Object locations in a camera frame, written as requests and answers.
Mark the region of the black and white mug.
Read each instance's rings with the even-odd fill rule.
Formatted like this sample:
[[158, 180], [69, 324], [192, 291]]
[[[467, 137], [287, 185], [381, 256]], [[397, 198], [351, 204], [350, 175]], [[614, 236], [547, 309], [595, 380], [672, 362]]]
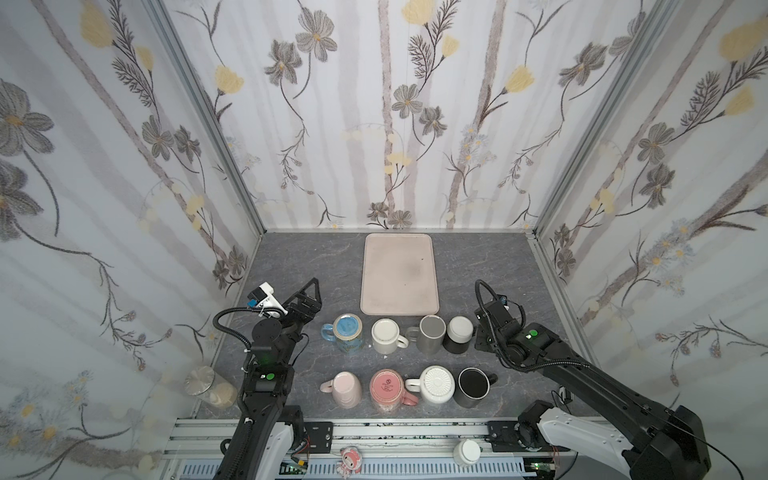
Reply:
[[447, 324], [443, 347], [451, 354], [463, 354], [469, 349], [474, 333], [475, 326], [469, 318], [453, 317]]

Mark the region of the grey ceramic mug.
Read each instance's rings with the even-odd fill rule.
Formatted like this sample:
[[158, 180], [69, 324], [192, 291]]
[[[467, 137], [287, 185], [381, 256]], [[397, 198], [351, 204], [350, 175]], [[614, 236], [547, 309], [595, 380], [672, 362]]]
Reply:
[[442, 348], [446, 334], [445, 321], [436, 315], [424, 316], [417, 326], [409, 327], [405, 337], [425, 355], [433, 355]]

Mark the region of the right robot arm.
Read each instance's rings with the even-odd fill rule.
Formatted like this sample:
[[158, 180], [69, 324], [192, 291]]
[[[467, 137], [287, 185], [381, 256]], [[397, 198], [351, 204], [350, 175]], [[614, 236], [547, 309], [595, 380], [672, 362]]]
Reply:
[[670, 409], [620, 383], [574, 351], [552, 330], [514, 318], [513, 301], [493, 293], [480, 300], [476, 347], [519, 373], [538, 372], [596, 411], [602, 422], [537, 400], [516, 420], [511, 437], [530, 451], [563, 447], [630, 479], [702, 479], [712, 462], [701, 419]]

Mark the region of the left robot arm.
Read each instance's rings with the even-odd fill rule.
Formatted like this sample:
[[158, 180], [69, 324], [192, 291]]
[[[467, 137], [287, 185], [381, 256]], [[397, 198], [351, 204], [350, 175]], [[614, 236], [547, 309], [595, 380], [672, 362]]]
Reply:
[[[213, 326], [239, 340], [245, 354], [236, 397], [240, 419], [232, 437], [221, 443], [216, 479], [275, 479], [284, 457], [308, 445], [301, 408], [286, 401], [295, 374], [294, 350], [306, 337], [303, 327], [321, 308], [320, 283], [313, 278], [283, 303], [251, 292], [246, 306], [214, 315]], [[220, 323], [234, 313], [259, 317], [250, 338]]]

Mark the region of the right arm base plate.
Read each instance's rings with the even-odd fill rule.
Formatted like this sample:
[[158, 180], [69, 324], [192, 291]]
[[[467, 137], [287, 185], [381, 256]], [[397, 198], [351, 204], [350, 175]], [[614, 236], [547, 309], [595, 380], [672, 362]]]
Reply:
[[485, 437], [494, 453], [524, 452], [519, 422], [517, 420], [495, 420], [486, 423], [488, 434]]

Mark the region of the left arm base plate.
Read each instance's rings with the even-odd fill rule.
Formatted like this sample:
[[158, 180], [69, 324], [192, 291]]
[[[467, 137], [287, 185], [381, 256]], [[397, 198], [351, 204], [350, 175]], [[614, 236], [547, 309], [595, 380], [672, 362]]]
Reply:
[[334, 424], [330, 421], [306, 422], [306, 447], [309, 454], [329, 454], [332, 450]]

